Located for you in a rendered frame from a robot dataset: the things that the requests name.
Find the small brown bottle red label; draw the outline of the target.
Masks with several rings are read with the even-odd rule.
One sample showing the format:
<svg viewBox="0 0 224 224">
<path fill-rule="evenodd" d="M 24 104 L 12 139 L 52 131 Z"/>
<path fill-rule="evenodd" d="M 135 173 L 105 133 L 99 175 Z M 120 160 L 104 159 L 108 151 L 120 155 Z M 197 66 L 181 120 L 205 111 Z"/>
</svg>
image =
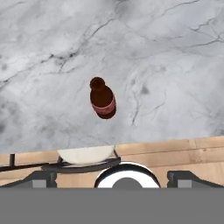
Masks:
<svg viewBox="0 0 224 224">
<path fill-rule="evenodd" d="M 90 102 L 95 113 L 102 119 L 112 118 L 116 113 L 116 98 L 101 77 L 94 77 L 89 86 Z"/>
</svg>

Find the black white round stool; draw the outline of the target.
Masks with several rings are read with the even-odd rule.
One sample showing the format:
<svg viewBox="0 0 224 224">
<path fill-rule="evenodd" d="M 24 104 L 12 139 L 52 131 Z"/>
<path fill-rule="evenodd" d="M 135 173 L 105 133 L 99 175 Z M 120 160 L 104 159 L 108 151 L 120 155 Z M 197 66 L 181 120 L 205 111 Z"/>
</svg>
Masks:
<svg viewBox="0 0 224 224">
<path fill-rule="evenodd" d="M 94 182 L 94 188 L 113 188 L 122 180 L 129 179 L 141 188 L 160 188 L 156 175 L 146 166 L 134 162 L 121 162 L 103 170 Z"/>
</svg>

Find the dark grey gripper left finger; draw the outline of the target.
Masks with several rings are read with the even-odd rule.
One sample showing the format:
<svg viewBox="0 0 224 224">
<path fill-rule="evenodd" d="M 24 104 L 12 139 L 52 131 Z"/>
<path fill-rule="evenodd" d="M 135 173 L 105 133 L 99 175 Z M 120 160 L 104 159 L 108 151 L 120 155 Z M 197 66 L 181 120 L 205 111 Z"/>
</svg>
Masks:
<svg viewBox="0 0 224 224">
<path fill-rule="evenodd" d="M 24 179 L 3 185 L 3 187 L 52 188 L 56 187 L 57 173 L 53 171 L 34 171 Z"/>
</svg>

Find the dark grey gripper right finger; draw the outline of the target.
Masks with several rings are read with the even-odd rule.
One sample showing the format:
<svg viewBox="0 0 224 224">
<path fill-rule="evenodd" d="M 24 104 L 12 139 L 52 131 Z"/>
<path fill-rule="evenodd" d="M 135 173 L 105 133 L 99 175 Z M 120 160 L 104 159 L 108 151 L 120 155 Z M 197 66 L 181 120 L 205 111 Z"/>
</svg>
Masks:
<svg viewBox="0 0 224 224">
<path fill-rule="evenodd" d="M 221 187 L 219 184 L 197 177 L 191 171 L 168 171 L 167 178 L 167 186 L 173 188 Z"/>
</svg>

